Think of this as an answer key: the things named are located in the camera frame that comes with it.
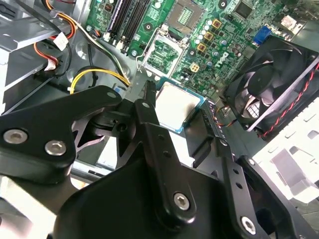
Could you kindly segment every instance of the black chip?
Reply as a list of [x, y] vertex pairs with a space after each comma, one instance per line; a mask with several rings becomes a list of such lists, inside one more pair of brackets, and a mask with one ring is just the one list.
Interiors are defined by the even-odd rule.
[[249, 7], [248, 5], [244, 4], [242, 1], [237, 5], [235, 9], [235, 13], [240, 15], [242, 18], [247, 19], [249, 14], [251, 13], [253, 9]]

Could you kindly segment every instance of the motherboard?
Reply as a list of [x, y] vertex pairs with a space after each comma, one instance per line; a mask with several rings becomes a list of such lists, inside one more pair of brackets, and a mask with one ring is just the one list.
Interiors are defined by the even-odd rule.
[[93, 0], [87, 30], [97, 31], [139, 69], [211, 99], [287, 15], [280, 0]]

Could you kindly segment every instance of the ram slot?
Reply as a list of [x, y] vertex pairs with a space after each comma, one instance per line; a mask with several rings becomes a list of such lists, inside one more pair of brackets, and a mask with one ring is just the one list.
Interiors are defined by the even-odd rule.
[[111, 34], [111, 38], [117, 36], [124, 19], [127, 16], [131, 3], [132, 0], [119, 0], [116, 4], [115, 11], [112, 15], [112, 19], [107, 30], [107, 32]]
[[130, 45], [133, 39], [134, 33], [139, 27], [141, 20], [148, 8], [149, 3], [150, 3], [150, 0], [139, 0], [136, 3], [133, 13], [129, 19], [129, 23], [126, 26], [123, 33], [123, 37], [122, 37], [124, 39], [124, 44], [126, 46]]

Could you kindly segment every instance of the orange wire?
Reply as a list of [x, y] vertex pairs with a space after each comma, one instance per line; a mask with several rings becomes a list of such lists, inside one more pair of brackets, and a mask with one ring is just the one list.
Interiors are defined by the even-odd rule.
[[49, 56], [49, 55], [46, 55], [46, 54], [42, 53], [42, 52], [37, 48], [36, 43], [33, 44], [33, 48], [34, 48], [35, 52], [36, 52], [39, 56], [42, 56], [42, 57], [45, 58], [45, 59], [50, 59], [50, 60], [54, 61], [56, 65], [59, 64], [58, 59], [56, 59], [55, 57]]
[[[53, 6], [49, 3], [49, 1], [45, 0], [45, 2], [46, 2], [47, 7], [50, 10], [52, 10]], [[72, 38], [74, 36], [75, 30], [76, 30], [76, 26], [75, 26], [74, 22], [70, 18], [68, 18], [66, 15], [64, 15], [62, 13], [58, 13], [58, 16], [63, 18], [64, 20], [66, 20], [71, 25], [71, 32], [70, 32], [70, 34], [67, 35], [67, 39]]]

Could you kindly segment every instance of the black fan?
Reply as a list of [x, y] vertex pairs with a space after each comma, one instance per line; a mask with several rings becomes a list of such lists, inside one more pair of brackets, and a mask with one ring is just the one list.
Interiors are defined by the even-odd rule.
[[[226, 103], [247, 131], [267, 131], [304, 84], [318, 53], [269, 37], [224, 92]], [[253, 115], [248, 109], [259, 106]]]

